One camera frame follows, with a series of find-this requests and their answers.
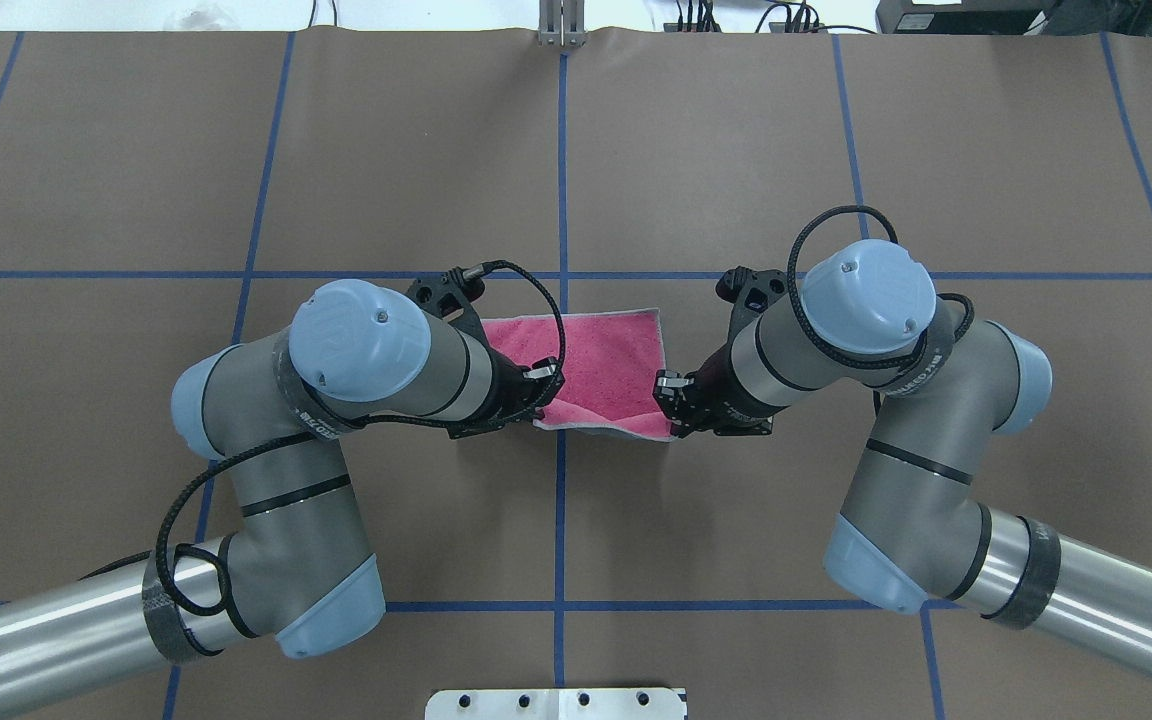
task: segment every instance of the white bracket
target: white bracket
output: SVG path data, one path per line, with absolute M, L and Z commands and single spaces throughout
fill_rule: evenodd
M 682 688 L 571 688 L 440 691 L 425 720 L 687 720 Z
M 548 47 L 585 45 L 585 0 L 540 0 L 536 41 Z

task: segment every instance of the pink towel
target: pink towel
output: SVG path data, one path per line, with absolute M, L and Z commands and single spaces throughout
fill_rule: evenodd
M 659 311 L 563 314 L 563 327 L 567 382 L 535 425 L 670 441 L 669 420 L 652 399 L 657 370 L 664 367 Z M 552 314 L 483 320 L 483 328 L 492 347 L 520 365 L 558 356 Z

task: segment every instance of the white plate with holes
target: white plate with holes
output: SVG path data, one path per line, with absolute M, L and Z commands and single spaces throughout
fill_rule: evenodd
M 425 720 L 687 720 L 681 688 L 564 688 L 439 691 Z

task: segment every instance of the light blue cap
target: light blue cap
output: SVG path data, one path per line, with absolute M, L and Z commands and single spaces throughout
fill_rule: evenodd
M 293 660 L 323 655 L 371 632 L 384 614 L 385 593 L 372 555 L 305 614 L 279 630 L 274 639 Z
M 1033 423 L 1044 407 L 1047 407 L 1047 401 L 1052 396 L 1052 364 L 1041 347 L 1011 333 L 993 320 L 987 323 L 1002 331 L 1007 340 L 1011 341 L 1011 349 L 1016 353 L 1016 365 L 1020 365 L 1016 404 L 1011 407 L 1011 415 L 1007 415 L 1007 419 L 993 429 L 995 434 L 1010 435 L 1028 429 L 1029 423 Z
M 184 438 L 184 444 L 189 450 L 206 457 L 206 460 L 221 460 L 220 454 L 207 439 L 207 430 L 202 425 L 202 393 L 207 388 L 207 378 L 211 370 L 215 369 L 229 350 L 238 346 L 230 344 L 220 353 L 198 361 L 184 373 L 180 373 L 177 384 L 172 388 L 172 424 L 175 425 L 180 437 Z
M 842 515 L 824 551 L 824 570 L 847 592 L 885 611 L 912 615 L 927 600 L 927 592 Z
M 900 350 L 918 340 L 937 313 L 927 268 L 886 240 L 844 247 L 808 272 L 801 293 L 814 332 L 859 355 Z
M 424 311 L 402 293 L 358 279 L 320 287 L 291 320 L 297 374 L 324 395 L 381 400 L 407 387 L 429 359 Z

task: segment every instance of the white label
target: white label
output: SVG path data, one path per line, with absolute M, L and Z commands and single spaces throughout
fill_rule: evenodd
M 900 23 L 896 24 L 896 29 L 927 29 L 932 26 L 932 18 L 935 17 L 935 13 L 911 13 L 909 15 L 901 15 Z

